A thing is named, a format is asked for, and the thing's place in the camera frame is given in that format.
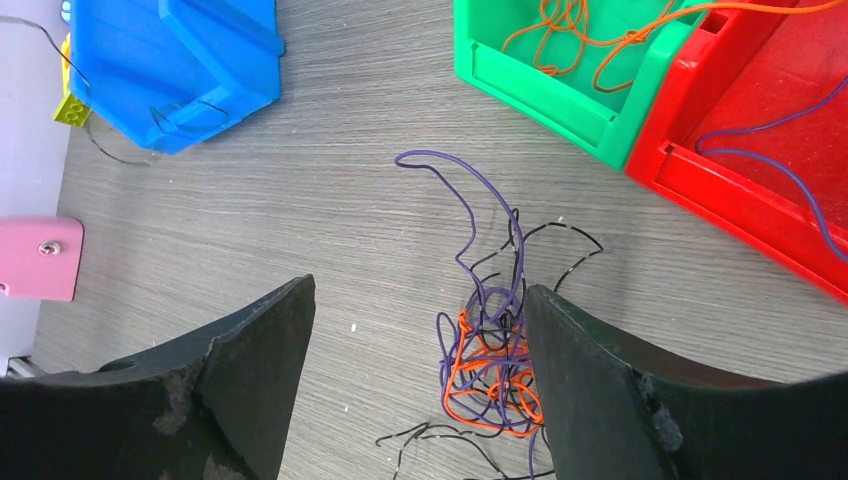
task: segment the yellow lego brick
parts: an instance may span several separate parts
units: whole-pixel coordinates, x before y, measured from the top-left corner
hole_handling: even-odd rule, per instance
[[[56,113],[53,114],[53,120],[59,123],[66,123],[72,127],[82,127],[85,125],[88,116],[91,115],[91,109],[80,102],[77,97],[71,93],[66,93]]]

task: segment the plastic bin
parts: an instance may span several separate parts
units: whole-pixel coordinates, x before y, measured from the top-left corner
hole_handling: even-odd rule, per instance
[[[666,0],[589,0],[589,36],[617,38],[657,18]],[[688,0],[681,6],[706,3]],[[454,0],[454,61],[462,80],[507,103],[572,141],[610,167],[621,170],[650,110],[674,55],[703,15],[687,16],[655,31],[647,42],[627,47],[601,77],[604,85],[634,80],[630,88],[602,93],[592,76],[611,48],[587,47],[579,67],[550,77],[533,67],[540,29],[517,38],[512,33],[537,23],[538,0]],[[566,66],[577,38],[556,33],[542,60]]]
[[[177,153],[282,94],[274,0],[74,0],[71,91],[143,148]]]
[[[707,132],[774,121],[831,92],[848,74],[846,25],[848,4],[811,15],[711,13],[671,66],[626,172],[848,303],[848,264],[827,248],[788,177],[748,158],[694,152]],[[788,166],[816,197],[836,244],[848,248],[848,92],[808,116],[709,147]]]

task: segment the screw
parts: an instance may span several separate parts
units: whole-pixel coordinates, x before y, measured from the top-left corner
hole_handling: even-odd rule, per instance
[[[62,252],[59,242],[49,241],[38,246],[38,253],[42,255],[58,255]]]

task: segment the gray wood grain surface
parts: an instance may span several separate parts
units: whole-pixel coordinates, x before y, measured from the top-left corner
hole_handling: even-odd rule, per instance
[[[453,263],[465,212],[394,156],[442,149],[479,168],[522,223],[557,220],[608,253],[564,296],[674,352],[782,381],[848,368],[845,310],[748,247],[580,153],[452,71],[451,4],[281,2],[283,100],[176,157],[139,151],[102,123],[76,132],[60,213],[86,226],[77,299],[43,311],[35,360],[90,370],[315,274],[318,313],[280,478],[390,479],[374,438],[439,409],[434,317],[471,284]],[[485,190],[440,163],[478,214],[475,254],[503,240]],[[589,245],[540,235],[528,279],[550,284]],[[356,331],[351,326],[356,324]],[[487,444],[526,473],[526,443]],[[400,478],[495,477],[470,447],[416,444]],[[540,449],[540,465],[549,465]]]

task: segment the blue cable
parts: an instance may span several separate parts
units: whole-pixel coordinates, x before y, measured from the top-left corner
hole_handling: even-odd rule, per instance
[[[796,113],[793,113],[793,114],[788,115],[786,117],[783,117],[779,120],[775,120],[773,122],[767,123],[765,125],[760,125],[760,126],[750,127],[750,128],[734,128],[734,129],[728,129],[728,130],[717,130],[715,132],[706,133],[706,134],[702,135],[698,140],[695,141],[695,152],[698,153],[701,156],[707,156],[707,155],[738,155],[738,156],[741,156],[741,157],[747,157],[747,158],[765,163],[766,165],[769,165],[769,166],[779,170],[781,173],[783,173],[784,175],[789,177],[789,179],[792,180],[792,182],[795,185],[797,185],[799,189],[801,189],[801,192],[804,194],[804,197],[806,197],[807,202],[810,204],[810,209],[813,211],[813,215],[816,217],[816,223],[818,223],[819,231],[821,232],[822,238],[824,239],[824,243],[827,244],[828,248],[830,248],[830,250],[834,254],[836,254],[836,256],[839,257],[840,260],[848,263],[848,253],[845,253],[845,251],[840,249],[839,246],[836,244],[836,242],[833,240],[833,237],[831,236],[830,231],[827,229],[827,221],[824,218],[824,213],[822,212],[821,207],[819,206],[818,202],[816,202],[816,199],[813,196],[813,193],[810,191],[809,187],[807,187],[807,185],[803,182],[803,180],[801,180],[801,178],[798,177],[798,175],[795,174],[795,172],[790,170],[789,167],[787,167],[786,165],[783,165],[782,163],[778,162],[777,160],[775,160],[773,158],[767,157],[765,155],[761,155],[759,153],[750,152],[750,151],[747,151],[747,150],[740,150],[740,149],[736,149],[736,148],[711,148],[711,149],[705,150],[702,147],[704,141],[709,140],[711,138],[726,136],[726,135],[744,135],[744,134],[748,134],[748,133],[762,132],[763,130],[768,130],[770,128],[774,128],[774,127],[777,127],[779,125],[783,125],[784,123],[790,122],[790,121],[795,120],[795,119],[802,117],[804,115],[808,115],[810,113],[813,113],[816,110],[824,107],[825,105],[827,105],[828,103],[833,101],[833,99],[836,98],[836,96],[839,95],[842,92],[842,90],[845,89],[846,86],[848,86],[848,75],[845,76],[845,78],[842,80],[842,82],[840,82],[839,85],[837,85],[836,88],[833,89],[832,92],[827,94],[827,96],[825,96],[823,99],[821,99],[815,105],[813,105],[813,106],[811,106],[811,107],[809,107],[805,110],[801,110],[800,112],[796,112]]]

